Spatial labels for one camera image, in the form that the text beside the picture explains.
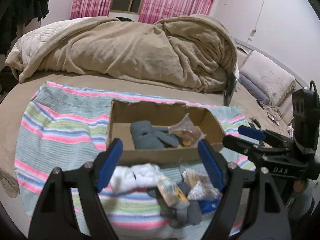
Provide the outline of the black small device on bed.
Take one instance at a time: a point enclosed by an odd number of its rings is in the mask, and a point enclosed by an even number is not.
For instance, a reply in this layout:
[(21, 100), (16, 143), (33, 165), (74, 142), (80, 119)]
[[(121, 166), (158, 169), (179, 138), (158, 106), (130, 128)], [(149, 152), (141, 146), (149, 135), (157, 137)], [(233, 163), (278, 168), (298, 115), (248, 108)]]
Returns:
[(261, 124), (256, 118), (252, 118), (252, 123), (255, 124), (259, 129), (261, 129)]

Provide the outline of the brown cardboard box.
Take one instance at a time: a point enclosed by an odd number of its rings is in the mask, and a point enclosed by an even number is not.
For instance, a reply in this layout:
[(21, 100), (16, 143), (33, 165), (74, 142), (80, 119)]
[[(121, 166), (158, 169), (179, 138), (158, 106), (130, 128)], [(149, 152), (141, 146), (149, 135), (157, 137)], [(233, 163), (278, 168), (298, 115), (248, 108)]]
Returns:
[(225, 135), (216, 116), (206, 108), (148, 101), (111, 103), (107, 144), (121, 140), (121, 166), (198, 161), (201, 139), (220, 151)]

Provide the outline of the striped pastel towel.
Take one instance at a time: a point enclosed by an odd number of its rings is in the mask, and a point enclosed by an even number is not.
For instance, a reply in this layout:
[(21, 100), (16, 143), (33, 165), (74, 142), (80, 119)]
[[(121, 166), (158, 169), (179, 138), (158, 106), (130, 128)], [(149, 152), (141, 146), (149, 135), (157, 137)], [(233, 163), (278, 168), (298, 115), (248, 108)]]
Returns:
[[(173, 103), (172, 99), (134, 93), (75, 88), (45, 82), (27, 105), (18, 132), (15, 170), (28, 217), (33, 215), (44, 184), (55, 167), (79, 168), (106, 149), (111, 102), (150, 101)], [(199, 239), (212, 214), (196, 226), (173, 229), (159, 214), (164, 202), (144, 189), (115, 194), (110, 187), (99, 198), (120, 239)]]

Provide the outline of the metal bed headboard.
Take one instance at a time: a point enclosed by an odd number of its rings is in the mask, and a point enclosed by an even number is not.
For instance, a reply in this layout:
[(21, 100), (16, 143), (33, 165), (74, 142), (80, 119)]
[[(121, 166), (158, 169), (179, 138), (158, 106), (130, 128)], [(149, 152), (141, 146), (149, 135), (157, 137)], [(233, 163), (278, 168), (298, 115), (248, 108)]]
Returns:
[(258, 51), (259, 53), (263, 54), (265, 57), (269, 58), (270, 60), (272, 60), (274, 63), (276, 63), (278, 66), (283, 68), (285, 71), (287, 71), (291, 75), (293, 75), (295, 77), (296, 83), (298, 84), (299, 87), (301, 87), (301, 88), (309, 87), (309, 84), (307, 82), (305, 82), (301, 77), (299, 77), (293, 70), (291, 70), (285, 64), (281, 63), (279, 60), (272, 57), (268, 53), (262, 51), (261, 49), (256, 48), (255, 46), (253, 46), (249, 43), (241, 41), (237, 38), (234, 38), (234, 42), (235, 42), (236, 47), (238, 48), (238, 51), (239, 51), (239, 54), (238, 54), (238, 68), (239, 69), (241, 69), (241, 67), (243, 66), (246, 56), (250, 52), (255, 50), (255, 51)]

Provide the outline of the cotton swab bag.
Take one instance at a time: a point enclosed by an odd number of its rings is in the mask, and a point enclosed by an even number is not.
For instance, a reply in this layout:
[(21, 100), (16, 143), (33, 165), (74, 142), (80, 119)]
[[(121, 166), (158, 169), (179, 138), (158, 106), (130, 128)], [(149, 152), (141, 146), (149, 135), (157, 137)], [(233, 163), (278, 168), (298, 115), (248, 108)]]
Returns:
[(193, 168), (185, 168), (182, 171), (182, 178), (190, 186), (187, 195), (188, 200), (216, 200), (220, 199), (220, 191), (213, 187), (209, 176)]

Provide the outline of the tan bed sheet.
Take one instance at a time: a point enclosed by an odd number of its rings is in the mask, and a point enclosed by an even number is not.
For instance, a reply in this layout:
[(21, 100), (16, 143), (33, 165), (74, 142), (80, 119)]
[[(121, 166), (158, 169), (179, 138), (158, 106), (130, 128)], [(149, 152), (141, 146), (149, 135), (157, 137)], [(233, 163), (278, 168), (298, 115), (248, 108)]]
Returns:
[(46, 81), (78, 88), (103, 89), (133, 94), (161, 96), (202, 105), (223, 106), (222, 94), (203, 94), (167, 87), (114, 79), (106, 75), (76, 75), (37, 72), (27, 82), (17, 84), (1, 102), (1, 186), (10, 198), (18, 195), (14, 172), (15, 148), (21, 119), (31, 97)]

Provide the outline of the black hanging clothes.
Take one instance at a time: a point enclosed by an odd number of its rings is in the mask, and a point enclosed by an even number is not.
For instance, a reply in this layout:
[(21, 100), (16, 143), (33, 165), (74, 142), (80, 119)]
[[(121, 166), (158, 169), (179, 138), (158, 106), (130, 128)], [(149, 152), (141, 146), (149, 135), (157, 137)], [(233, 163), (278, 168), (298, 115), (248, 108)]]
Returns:
[(49, 0), (1, 0), (1, 54), (6, 55), (17, 37), (17, 27), (49, 14)]

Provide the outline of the blue plastic packet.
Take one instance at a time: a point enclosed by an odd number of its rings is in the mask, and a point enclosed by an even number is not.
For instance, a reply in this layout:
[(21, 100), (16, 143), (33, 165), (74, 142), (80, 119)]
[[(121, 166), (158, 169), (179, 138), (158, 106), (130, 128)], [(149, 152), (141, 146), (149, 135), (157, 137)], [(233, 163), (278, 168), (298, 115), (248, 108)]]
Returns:
[(199, 200), (198, 204), (200, 206), (201, 213), (207, 214), (207, 213), (212, 213), (217, 210), (220, 204), (219, 199), (214, 199), (214, 200)]

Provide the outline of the cartoon tissue pack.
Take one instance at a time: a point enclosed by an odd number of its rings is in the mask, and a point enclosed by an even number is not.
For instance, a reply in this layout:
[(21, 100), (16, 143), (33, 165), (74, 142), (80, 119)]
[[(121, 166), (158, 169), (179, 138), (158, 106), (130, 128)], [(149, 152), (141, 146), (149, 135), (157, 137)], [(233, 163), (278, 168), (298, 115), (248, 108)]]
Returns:
[(168, 177), (161, 175), (157, 188), (168, 207), (184, 209), (190, 205), (185, 194), (177, 184)]

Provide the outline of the grey socks in box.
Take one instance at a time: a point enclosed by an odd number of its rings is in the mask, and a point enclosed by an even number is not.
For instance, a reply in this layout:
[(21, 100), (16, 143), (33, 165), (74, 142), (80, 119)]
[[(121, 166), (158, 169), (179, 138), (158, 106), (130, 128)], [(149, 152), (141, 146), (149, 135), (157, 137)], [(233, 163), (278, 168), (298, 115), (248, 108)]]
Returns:
[(168, 127), (155, 127), (149, 121), (137, 121), (130, 125), (136, 150), (161, 150), (180, 146), (178, 137), (168, 133)]

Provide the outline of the clear snack bag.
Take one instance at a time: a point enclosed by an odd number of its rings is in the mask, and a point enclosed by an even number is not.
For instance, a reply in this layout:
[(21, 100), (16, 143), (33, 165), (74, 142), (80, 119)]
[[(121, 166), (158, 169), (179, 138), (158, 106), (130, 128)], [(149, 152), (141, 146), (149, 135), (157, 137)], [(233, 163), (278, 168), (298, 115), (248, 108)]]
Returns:
[(180, 122), (170, 126), (168, 133), (174, 134), (178, 137), (184, 147), (196, 147), (206, 135), (198, 129), (187, 113)]

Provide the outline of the beige plush blanket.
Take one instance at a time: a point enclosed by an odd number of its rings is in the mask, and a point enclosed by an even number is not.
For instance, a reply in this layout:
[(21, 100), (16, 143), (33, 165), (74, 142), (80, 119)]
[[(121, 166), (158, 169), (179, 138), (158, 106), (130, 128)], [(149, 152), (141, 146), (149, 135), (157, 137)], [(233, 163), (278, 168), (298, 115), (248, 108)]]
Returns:
[(200, 93), (224, 90), (238, 72), (237, 49), (225, 27), (199, 14), (154, 24), (107, 16), (54, 22), (20, 37), (5, 63), (20, 83), (52, 70)]

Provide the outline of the grey pillow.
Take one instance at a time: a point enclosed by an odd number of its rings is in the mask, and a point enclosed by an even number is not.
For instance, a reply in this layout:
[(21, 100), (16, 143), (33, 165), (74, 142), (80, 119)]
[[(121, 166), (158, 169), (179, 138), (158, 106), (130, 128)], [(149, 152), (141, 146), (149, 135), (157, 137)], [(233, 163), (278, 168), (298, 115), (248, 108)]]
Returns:
[(260, 103), (263, 103), (265, 105), (268, 105), (270, 103), (270, 99), (267, 97), (267, 95), (250, 79), (240, 74), (239, 81), (247, 89), (247, 91)]

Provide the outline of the white socks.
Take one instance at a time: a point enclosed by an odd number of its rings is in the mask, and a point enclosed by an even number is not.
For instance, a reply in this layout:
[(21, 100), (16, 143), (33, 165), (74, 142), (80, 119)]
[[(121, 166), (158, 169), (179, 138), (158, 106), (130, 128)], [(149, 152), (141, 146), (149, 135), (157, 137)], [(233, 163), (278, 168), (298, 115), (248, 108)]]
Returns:
[(153, 164), (117, 166), (110, 185), (113, 193), (127, 193), (135, 189), (156, 187), (163, 174), (159, 166)]

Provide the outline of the dark grey sock pair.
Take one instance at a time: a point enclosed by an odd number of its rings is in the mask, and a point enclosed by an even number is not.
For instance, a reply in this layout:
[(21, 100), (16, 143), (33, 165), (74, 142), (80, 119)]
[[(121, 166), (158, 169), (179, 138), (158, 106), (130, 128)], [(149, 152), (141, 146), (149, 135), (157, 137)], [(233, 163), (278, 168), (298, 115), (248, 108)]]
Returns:
[[(190, 186), (185, 182), (177, 184), (180, 190), (188, 195), (190, 192)], [(147, 188), (148, 196), (161, 199), (161, 194), (156, 187)], [(202, 222), (202, 212), (198, 201), (191, 200), (188, 207), (184, 209), (174, 209), (172, 207), (162, 207), (160, 210), (160, 216), (169, 220), (169, 225), (174, 229), (179, 229), (188, 225), (198, 225)]]

